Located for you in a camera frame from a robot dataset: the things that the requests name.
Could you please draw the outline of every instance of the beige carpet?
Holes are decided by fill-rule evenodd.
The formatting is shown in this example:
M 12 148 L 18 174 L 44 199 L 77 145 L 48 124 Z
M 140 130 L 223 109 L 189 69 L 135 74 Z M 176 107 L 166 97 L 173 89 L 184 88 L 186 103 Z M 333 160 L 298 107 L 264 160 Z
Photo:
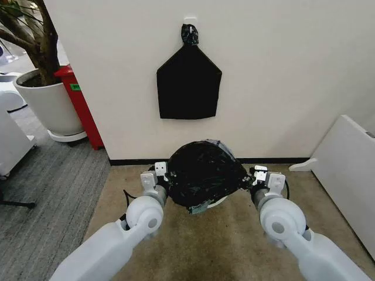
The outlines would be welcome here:
M 374 279 L 373 261 L 313 174 L 291 173 L 287 165 L 268 167 L 287 176 L 291 199 L 304 211 L 308 225 L 337 243 Z M 141 194 L 139 174 L 147 168 L 111 168 L 86 237 L 125 212 L 123 189 L 136 196 Z M 303 277 L 287 250 L 266 241 L 249 194 L 237 191 L 216 208 L 199 215 L 189 215 L 169 199 L 159 234 L 134 249 L 132 258 L 114 280 L 248 281 Z

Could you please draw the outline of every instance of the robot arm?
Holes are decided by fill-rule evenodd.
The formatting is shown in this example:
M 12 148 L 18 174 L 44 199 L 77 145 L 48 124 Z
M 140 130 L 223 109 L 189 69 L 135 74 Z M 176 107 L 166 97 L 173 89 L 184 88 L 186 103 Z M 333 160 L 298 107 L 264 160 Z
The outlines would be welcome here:
M 297 258 L 299 270 L 306 280 L 371 280 L 329 238 L 307 229 L 302 210 L 280 195 L 284 175 L 264 169 L 257 173 L 256 178 L 264 179 L 262 186 L 266 187 L 253 196 L 260 212 L 260 223 L 275 244 L 286 247 Z
M 52 281 L 110 280 L 129 261 L 143 239 L 156 235 L 163 219 L 166 191 L 154 171 L 141 174 L 144 195 L 133 200 L 126 220 L 100 228 L 56 269 Z

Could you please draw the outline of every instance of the white wall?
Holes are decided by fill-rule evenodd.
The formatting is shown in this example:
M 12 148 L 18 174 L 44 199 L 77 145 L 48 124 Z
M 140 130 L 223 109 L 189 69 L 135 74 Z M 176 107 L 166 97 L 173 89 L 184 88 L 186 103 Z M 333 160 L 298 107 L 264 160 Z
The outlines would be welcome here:
M 305 157 L 339 114 L 375 121 L 372 0 L 45 2 L 111 159 L 204 138 L 237 157 Z M 217 115 L 162 120 L 156 71 L 189 14 L 223 72 Z

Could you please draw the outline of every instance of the red cabinet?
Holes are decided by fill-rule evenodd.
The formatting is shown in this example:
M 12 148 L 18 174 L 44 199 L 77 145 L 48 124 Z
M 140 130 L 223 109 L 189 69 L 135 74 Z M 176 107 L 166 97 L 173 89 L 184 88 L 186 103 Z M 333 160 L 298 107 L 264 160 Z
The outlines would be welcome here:
M 101 140 L 98 129 L 96 128 L 93 116 L 87 106 L 87 103 L 83 97 L 80 86 L 77 82 L 76 76 L 70 67 L 70 64 L 63 66 L 55 72 L 56 77 L 60 77 L 68 95 L 73 103 L 74 108 L 81 120 L 84 130 L 88 136 L 88 139 L 93 149 L 98 150 L 100 147 L 104 147 L 103 141 Z

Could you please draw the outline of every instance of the white panel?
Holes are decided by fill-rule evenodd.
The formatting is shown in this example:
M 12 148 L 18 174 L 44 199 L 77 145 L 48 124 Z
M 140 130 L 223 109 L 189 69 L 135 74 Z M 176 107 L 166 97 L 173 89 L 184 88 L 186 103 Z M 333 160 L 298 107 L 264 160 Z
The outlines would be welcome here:
M 45 3 L 111 159 L 170 157 L 204 138 L 237 157 L 306 157 L 338 115 L 374 111 L 372 0 Z M 217 116 L 161 120 L 156 71 L 192 15 L 223 72 Z
M 342 115 L 312 157 L 312 171 L 375 258 L 375 139 Z
M 0 176 L 8 174 L 34 143 L 0 107 Z

